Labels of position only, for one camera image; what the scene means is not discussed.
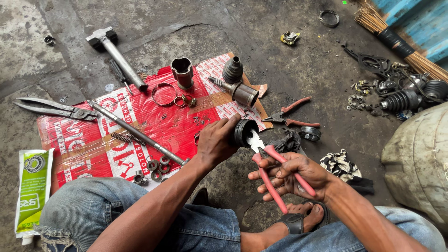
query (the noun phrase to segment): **person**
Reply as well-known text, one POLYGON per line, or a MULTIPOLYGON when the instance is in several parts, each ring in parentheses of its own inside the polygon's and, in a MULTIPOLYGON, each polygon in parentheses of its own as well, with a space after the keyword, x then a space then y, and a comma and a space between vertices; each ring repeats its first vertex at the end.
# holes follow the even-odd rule
MULTIPOLYGON (((280 195, 293 193, 322 204, 289 204, 298 221, 276 222, 261 233, 241 232, 235 213, 185 204, 204 176, 234 154, 228 144, 240 115, 211 123, 201 132, 197 154, 170 179, 147 192, 122 178, 80 178, 63 185, 42 210, 40 232, 45 251, 444 251, 439 231, 419 215, 401 208, 374 207, 345 182, 311 159, 282 153, 260 167, 275 176, 280 195), (316 196, 299 187, 299 172, 316 196), (313 230, 327 206, 340 219, 313 230), (302 223, 297 233, 294 223, 302 223)), ((258 171, 249 179, 260 179, 258 171)), ((267 192, 261 185, 259 193, 267 192)), ((265 201, 272 196, 264 195, 265 201)))

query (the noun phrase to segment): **broom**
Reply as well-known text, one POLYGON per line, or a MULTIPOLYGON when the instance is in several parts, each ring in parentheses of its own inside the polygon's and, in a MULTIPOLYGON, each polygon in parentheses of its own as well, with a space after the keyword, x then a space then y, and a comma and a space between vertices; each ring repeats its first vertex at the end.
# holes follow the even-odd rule
POLYGON ((360 23, 398 56, 404 58, 418 73, 429 73, 429 79, 441 79, 448 82, 448 72, 439 65, 429 61, 415 51, 406 41, 395 33, 378 12, 366 0, 366 5, 355 13, 356 22, 360 23))

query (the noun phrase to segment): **green grease tube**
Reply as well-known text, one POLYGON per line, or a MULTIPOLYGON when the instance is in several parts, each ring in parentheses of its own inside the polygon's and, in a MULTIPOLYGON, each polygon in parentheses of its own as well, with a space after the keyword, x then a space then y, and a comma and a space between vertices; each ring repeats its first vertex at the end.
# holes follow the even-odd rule
POLYGON ((22 245, 33 242, 34 225, 50 198, 53 149, 19 151, 19 198, 17 200, 15 232, 22 245))

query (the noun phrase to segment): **jeans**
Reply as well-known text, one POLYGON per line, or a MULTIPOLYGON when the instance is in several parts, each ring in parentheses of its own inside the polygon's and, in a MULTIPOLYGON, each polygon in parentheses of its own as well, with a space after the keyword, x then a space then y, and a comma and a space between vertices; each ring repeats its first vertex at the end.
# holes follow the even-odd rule
MULTIPOLYGON (((63 185, 45 204, 36 230, 44 251, 85 252, 103 230, 147 191, 122 178, 79 178, 63 185)), ((445 251, 439 231, 406 209, 376 207, 432 251, 445 251)), ((240 230, 230 209, 186 204, 156 251, 240 251, 240 230)), ((365 251, 342 223, 287 235, 265 251, 365 251)))

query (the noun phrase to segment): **large pliers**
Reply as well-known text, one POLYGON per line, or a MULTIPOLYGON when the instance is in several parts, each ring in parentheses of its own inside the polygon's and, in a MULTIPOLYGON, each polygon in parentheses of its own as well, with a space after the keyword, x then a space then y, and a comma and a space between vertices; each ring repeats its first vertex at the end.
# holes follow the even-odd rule
POLYGON ((291 109, 298 106, 300 103, 308 101, 308 100, 311 100, 311 96, 300 99, 300 100, 294 102, 293 104, 291 104, 289 107, 281 108, 281 112, 275 113, 275 114, 271 115, 270 117, 263 119, 261 121, 262 122, 284 122, 286 124, 286 126, 289 126, 290 124, 294 124, 297 126, 319 127, 320 123, 299 122, 299 121, 295 121, 295 120, 291 120, 291 119, 281 118, 281 116, 283 116, 283 114, 289 112, 291 109))
MULTIPOLYGON (((279 193, 272 185, 267 172, 263 168, 260 168, 259 166, 259 163, 262 160, 259 149, 261 148, 262 150, 264 150, 267 154, 269 154, 275 160, 279 161, 281 164, 285 163, 288 160, 286 160, 286 158, 284 158, 274 149, 274 145, 268 145, 265 147, 263 141, 260 139, 257 132, 255 132, 254 130, 251 130, 250 132, 252 134, 250 134, 250 136, 247 137, 246 141, 255 152, 254 156, 252 157, 252 160, 258 165, 258 170, 260 171, 261 178, 264 184, 266 185, 268 192, 271 194, 272 198, 275 200, 282 213, 287 214, 288 208, 286 207, 279 193)), ((299 173, 294 173, 294 176, 307 193, 309 193, 311 196, 316 196, 316 192, 314 191, 314 189, 310 186, 310 184, 308 184, 308 182, 306 182, 302 178, 302 176, 300 176, 299 173)))
POLYGON ((80 109, 68 105, 63 105, 54 101, 50 100, 44 100, 39 98, 29 98, 29 97, 20 97, 16 98, 17 100, 22 101, 32 101, 36 103, 45 104, 57 109, 48 109, 48 108, 39 108, 39 107, 32 107, 28 105, 24 105, 18 102, 14 102, 15 105, 21 107, 22 109, 29 110, 31 112, 37 113, 37 114, 43 114, 43 115, 49 115, 49 116, 61 116, 61 117, 68 117, 72 119, 78 119, 78 120, 87 120, 87 121, 93 121, 96 119, 96 111, 88 110, 88 109, 80 109))

